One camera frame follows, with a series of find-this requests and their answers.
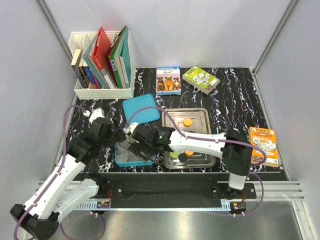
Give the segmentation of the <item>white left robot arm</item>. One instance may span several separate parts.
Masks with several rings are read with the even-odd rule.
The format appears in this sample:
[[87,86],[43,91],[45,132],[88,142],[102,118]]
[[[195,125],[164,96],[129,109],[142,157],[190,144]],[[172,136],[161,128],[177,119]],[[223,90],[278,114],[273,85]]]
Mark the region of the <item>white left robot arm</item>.
[[63,154],[57,166],[37,192],[24,204],[15,204],[10,214],[16,221],[13,238],[22,228],[33,240],[48,240],[61,227],[62,220],[83,201],[111,197],[108,179],[91,172],[73,190],[64,193],[73,179],[96,158],[101,148],[114,146],[125,139],[116,119],[105,117],[104,110],[82,109],[90,127],[70,142],[63,143]]

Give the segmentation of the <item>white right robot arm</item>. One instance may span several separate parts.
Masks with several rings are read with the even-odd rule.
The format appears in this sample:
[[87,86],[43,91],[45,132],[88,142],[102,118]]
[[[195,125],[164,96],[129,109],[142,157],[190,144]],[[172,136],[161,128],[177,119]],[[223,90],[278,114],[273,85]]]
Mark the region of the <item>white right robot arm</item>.
[[134,140],[131,151],[144,160],[157,153],[184,151],[222,159],[229,172],[228,195],[236,199],[244,194],[253,146],[237,132],[204,134],[182,131],[177,126],[156,130],[136,122],[124,132]]

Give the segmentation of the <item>teal box lid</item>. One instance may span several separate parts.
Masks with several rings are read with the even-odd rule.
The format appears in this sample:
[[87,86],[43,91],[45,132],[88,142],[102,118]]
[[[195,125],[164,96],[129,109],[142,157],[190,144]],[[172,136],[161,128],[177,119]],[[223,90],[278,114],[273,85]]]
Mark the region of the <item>teal box lid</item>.
[[146,124],[160,119],[154,96],[151,93],[136,96],[122,103],[125,119],[129,124]]

